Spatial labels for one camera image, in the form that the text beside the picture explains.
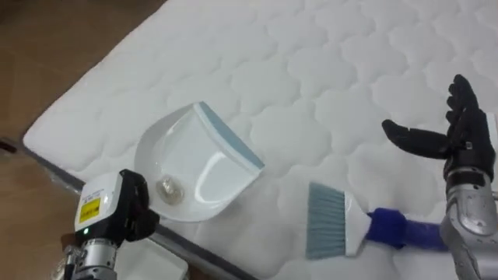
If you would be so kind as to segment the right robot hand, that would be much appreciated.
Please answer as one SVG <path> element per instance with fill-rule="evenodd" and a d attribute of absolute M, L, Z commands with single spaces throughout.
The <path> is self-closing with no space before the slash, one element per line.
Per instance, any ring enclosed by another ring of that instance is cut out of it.
<path fill-rule="evenodd" d="M 452 170 L 471 167 L 481 170 L 492 180 L 496 152 L 490 138 L 486 114 L 480 108 L 470 82 L 457 74 L 448 87 L 449 123 L 442 134 L 418 128 L 407 128 L 390 119 L 382 121 L 388 140 L 401 150 L 430 159 L 443 159 L 444 177 Z"/>

